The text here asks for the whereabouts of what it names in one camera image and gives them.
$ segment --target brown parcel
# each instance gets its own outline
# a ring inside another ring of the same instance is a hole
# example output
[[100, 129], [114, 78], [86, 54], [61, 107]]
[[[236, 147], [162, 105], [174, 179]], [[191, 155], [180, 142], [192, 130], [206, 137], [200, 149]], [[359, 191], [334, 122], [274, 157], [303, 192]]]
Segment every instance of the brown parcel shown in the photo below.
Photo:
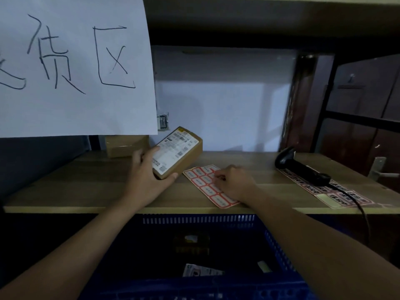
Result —
[[172, 133], [170, 133], [168, 136], [166, 136], [162, 141], [164, 141], [166, 138], [168, 138], [171, 134], [173, 134], [176, 130], [181, 129], [186, 131], [188, 134], [190, 134], [192, 137], [197, 139], [199, 143], [197, 143], [191, 150], [189, 150], [182, 158], [180, 158], [168, 171], [160, 175], [158, 171], [156, 171], [153, 168], [154, 174], [162, 179], [165, 179], [172, 173], [178, 173], [181, 174], [185, 169], [187, 169], [203, 152], [203, 139], [197, 136], [196, 134], [192, 133], [191, 131], [187, 130], [186, 128], [183, 128], [179, 126], [177, 129], [175, 129]]
[[117, 157], [130, 157], [136, 150], [143, 149], [147, 151], [150, 149], [149, 136], [105, 136], [107, 156], [109, 158]]

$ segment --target small brown package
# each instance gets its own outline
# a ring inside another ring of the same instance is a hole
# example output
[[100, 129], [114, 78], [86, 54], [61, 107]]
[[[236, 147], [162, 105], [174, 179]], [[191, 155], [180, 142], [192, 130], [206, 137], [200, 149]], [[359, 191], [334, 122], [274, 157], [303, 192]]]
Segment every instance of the small brown package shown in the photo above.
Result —
[[147, 151], [150, 148], [149, 136], [105, 136], [107, 156], [109, 158], [130, 157], [136, 150]]
[[157, 145], [161, 148], [153, 156], [153, 172], [160, 179], [181, 174], [203, 152], [202, 138], [180, 126]]

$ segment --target blue basket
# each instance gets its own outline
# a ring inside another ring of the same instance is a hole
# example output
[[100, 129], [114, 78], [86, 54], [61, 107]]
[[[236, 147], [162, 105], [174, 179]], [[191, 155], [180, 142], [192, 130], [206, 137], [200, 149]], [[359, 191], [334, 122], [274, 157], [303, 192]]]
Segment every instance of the blue basket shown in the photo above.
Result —
[[[168, 256], [166, 245], [182, 229], [210, 232], [209, 259], [214, 264], [198, 265], [224, 270], [225, 275], [181, 278], [182, 269], [174, 278], [166, 278], [167, 272], [157, 269], [161, 264], [168, 268], [182, 263]], [[259, 260], [266, 261], [272, 272], [263, 274]], [[112, 281], [116, 272], [121, 276]], [[80, 298], [316, 299], [257, 216], [147, 214], [134, 216], [123, 229]]]

